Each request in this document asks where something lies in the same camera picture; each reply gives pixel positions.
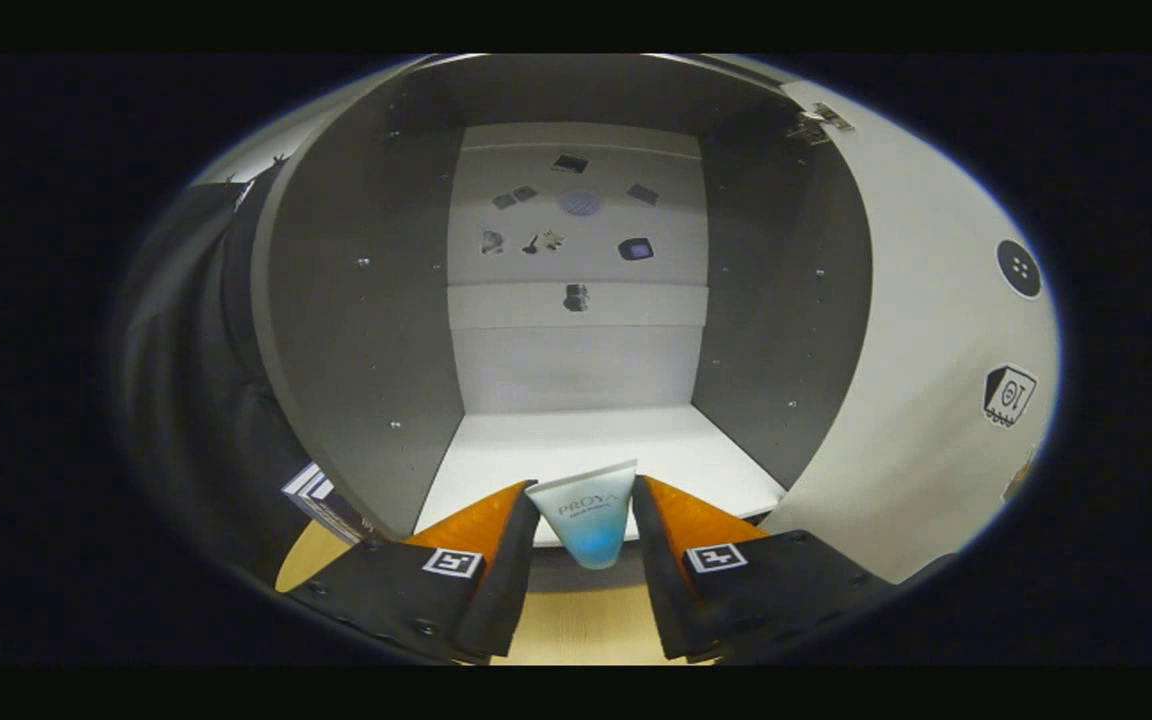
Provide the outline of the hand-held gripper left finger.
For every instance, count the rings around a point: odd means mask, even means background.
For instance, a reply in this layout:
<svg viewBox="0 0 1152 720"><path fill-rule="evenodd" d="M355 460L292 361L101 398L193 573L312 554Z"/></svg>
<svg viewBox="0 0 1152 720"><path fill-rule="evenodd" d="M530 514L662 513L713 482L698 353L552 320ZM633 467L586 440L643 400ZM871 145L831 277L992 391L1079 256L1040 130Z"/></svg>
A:
<svg viewBox="0 0 1152 720"><path fill-rule="evenodd" d="M358 638L420 660L508 655L540 511L521 480L402 541L358 541L285 574L285 592Z"/></svg>

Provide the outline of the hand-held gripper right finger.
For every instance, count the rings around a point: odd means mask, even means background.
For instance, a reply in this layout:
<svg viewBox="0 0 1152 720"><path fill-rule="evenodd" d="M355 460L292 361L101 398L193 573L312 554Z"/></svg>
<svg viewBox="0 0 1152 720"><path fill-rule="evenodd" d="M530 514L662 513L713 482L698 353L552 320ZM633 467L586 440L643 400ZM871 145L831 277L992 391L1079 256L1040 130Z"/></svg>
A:
<svg viewBox="0 0 1152 720"><path fill-rule="evenodd" d="M631 509L667 659L772 659L896 591L809 530L770 533L646 475L634 480Z"/></svg>

